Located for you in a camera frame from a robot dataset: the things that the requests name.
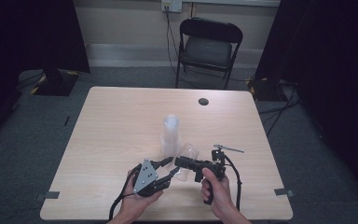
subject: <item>baseboard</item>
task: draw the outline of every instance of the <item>baseboard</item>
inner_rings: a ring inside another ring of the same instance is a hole
[[[91,67],[171,66],[167,47],[88,44],[86,52]],[[262,49],[240,49],[234,67],[256,68],[262,53]],[[173,47],[170,55],[176,66]]]

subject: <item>black folding chair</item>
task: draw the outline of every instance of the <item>black folding chair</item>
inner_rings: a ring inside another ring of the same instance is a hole
[[[184,35],[188,36],[186,46]],[[178,88],[180,64],[182,64],[184,67],[189,65],[225,72],[223,78],[226,78],[226,89],[242,38],[240,28],[228,22],[202,18],[182,21],[175,88]]]

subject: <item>gray carpet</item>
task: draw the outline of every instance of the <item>gray carpet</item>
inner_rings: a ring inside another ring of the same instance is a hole
[[[20,80],[39,73],[24,72]],[[247,91],[244,80],[254,73],[254,69],[234,69],[232,78],[237,80],[231,80],[228,89]],[[180,88],[213,89],[224,85],[221,77],[193,71],[182,77],[203,85],[180,82]],[[92,68],[91,75],[79,77],[68,97],[29,94],[35,80],[36,77],[19,85],[23,95],[17,109],[0,127],[0,223],[50,223],[39,217],[43,203],[35,197],[48,191],[91,87],[174,87],[170,67]],[[290,94],[291,88],[286,87],[285,92]],[[259,111],[284,105],[256,102]],[[271,115],[262,115],[261,119],[267,120]],[[273,120],[266,121],[266,131]],[[358,184],[314,127],[305,109],[296,105],[282,113],[268,136],[283,184],[296,193],[290,199],[294,217],[289,223],[358,223]]]

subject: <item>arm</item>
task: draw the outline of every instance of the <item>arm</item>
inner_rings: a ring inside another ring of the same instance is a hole
[[[125,191],[124,195],[132,194],[133,190],[133,178],[134,175],[131,177]],[[117,215],[108,222],[108,224],[130,224],[135,221],[138,217],[140,217],[146,207],[151,203],[155,202],[159,196],[162,195],[162,191],[159,191],[153,194],[150,197],[142,197],[138,194],[133,194],[123,198],[121,201],[120,211],[118,211]]]
[[[202,173],[213,187],[213,201],[211,209],[214,215],[222,220],[223,223],[230,224],[251,224],[251,222],[240,212],[231,201],[228,178],[224,177],[221,181],[217,180],[214,173],[203,168]],[[210,196],[210,187],[206,179],[202,180],[201,196],[207,201]]]

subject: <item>wooden table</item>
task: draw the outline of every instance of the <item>wooden table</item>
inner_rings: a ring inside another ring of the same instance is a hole
[[[209,100],[200,105],[199,98]],[[163,159],[162,121],[179,116],[182,140],[201,149],[198,160],[212,159],[213,144],[244,149],[225,151],[240,172],[241,212],[249,219],[290,219],[283,188],[252,95],[247,91],[205,91],[94,87],[82,108],[40,216],[47,220],[107,220],[127,172],[145,158]],[[160,176],[167,170],[159,168]],[[231,197],[237,194],[230,167]],[[216,220],[202,202],[200,183],[190,172],[186,182],[172,179],[160,199],[139,220]]]

